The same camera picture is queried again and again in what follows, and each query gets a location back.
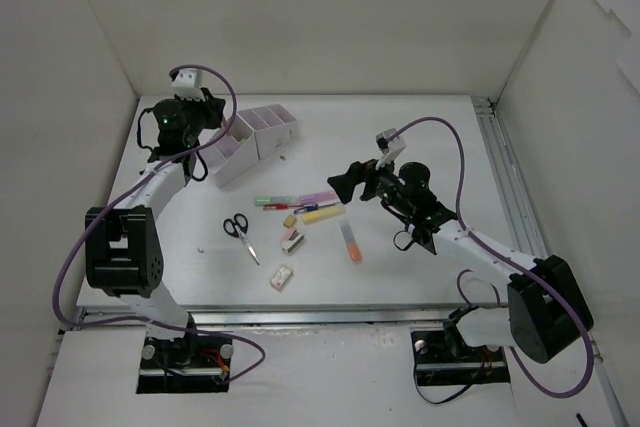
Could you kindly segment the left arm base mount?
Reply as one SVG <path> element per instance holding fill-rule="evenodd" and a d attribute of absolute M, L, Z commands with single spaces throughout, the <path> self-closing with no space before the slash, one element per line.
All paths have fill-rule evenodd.
<path fill-rule="evenodd" d="M 147 337 L 136 393 L 226 393 L 233 354 L 233 341 L 221 336 L 186 334 L 172 341 Z"/>

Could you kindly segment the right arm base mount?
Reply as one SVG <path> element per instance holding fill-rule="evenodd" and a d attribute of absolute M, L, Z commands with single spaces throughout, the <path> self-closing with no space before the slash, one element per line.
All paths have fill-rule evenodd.
<path fill-rule="evenodd" d="M 456 345 L 444 330 L 411 330 L 414 373 L 419 387 L 509 384 L 504 353 Z"/>

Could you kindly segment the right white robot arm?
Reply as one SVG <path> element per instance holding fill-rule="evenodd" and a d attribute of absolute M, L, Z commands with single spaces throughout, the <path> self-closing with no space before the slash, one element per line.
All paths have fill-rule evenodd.
<path fill-rule="evenodd" d="M 534 257 L 462 225 L 457 214 L 429 188 L 427 166 L 410 162 L 400 169 L 377 167 L 374 160 L 354 162 L 327 182 L 342 203 L 358 186 L 361 201 L 377 198 L 399 219 L 412 245 L 443 255 L 483 281 L 503 286 L 507 298 L 495 308 L 468 307 L 445 324 L 445 352 L 464 359 L 477 347 L 516 347 L 544 364 L 587 335 L 594 320 L 568 263 L 559 256 Z"/>

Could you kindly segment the red gel pen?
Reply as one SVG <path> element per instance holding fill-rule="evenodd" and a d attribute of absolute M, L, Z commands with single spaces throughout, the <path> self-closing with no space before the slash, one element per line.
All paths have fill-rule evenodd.
<path fill-rule="evenodd" d="M 301 208 L 302 204 L 290 204 L 290 203 L 273 203 L 267 204 L 262 207 L 263 211 L 277 211 L 277 210 L 295 210 Z"/>

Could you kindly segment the green highlighter marker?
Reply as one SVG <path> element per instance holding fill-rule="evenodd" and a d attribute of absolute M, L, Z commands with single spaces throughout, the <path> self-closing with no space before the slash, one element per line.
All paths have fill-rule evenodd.
<path fill-rule="evenodd" d="M 296 196 L 256 196 L 254 198 L 254 205 L 258 207 L 273 204 L 293 205 L 297 203 L 298 198 Z"/>

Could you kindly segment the pink purple highlighter marker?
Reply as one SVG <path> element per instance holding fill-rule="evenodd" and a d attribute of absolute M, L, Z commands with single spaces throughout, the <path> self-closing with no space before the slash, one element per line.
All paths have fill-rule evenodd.
<path fill-rule="evenodd" d="M 333 201 L 337 198 L 336 193 L 333 190 L 323 191 L 313 194 L 302 195 L 298 197 L 300 204 L 316 204 L 322 202 Z"/>

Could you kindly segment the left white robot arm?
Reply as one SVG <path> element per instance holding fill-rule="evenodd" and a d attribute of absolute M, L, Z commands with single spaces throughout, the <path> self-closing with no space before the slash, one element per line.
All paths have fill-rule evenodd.
<path fill-rule="evenodd" d="M 148 149 L 140 174 L 147 182 L 105 215 L 94 207 L 85 216 L 85 224 L 95 226 L 85 241 L 88 284 L 143 317 L 148 337 L 165 341 L 164 355 L 180 367 L 196 361 L 200 342 L 185 332 L 193 325 L 192 317 L 163 283 L 156 220 L 194 178 L 199 137 L 223 125 L 225 105 L 204 87 L 156 103 L 148 112 L 157 122 L 157 144 Z"/>

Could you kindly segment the blue gel pen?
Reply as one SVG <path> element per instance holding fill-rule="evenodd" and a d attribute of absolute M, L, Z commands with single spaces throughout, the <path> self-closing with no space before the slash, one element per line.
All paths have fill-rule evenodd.
<path fill-rule="evenodd" d="M 323 205 L 320 205 L 320 204 L 303 205 L 303 206 L 300 206 L 300 207 L 296 208 L 293 211 L 293 214 L 294 215 L 300 215 L 300 214 L 304 214 L 304 213 L 318 211 L 320 209 L 328 208 L 328 207 L 332 207 L 332 206 L 334 206 L 334 203 L 323 204 Z"/>

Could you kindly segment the orange capped marker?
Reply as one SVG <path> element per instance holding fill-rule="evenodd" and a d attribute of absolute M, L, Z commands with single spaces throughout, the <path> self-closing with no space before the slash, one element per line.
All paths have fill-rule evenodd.
<path fill-rule="evenodd" d="M 350 222 L 347 219 L 343 219 L 340 222 L 340 229 L 350 260 L 354 264 L 360 263 L 362 261 L 362 254 L 355 239 Z"/>

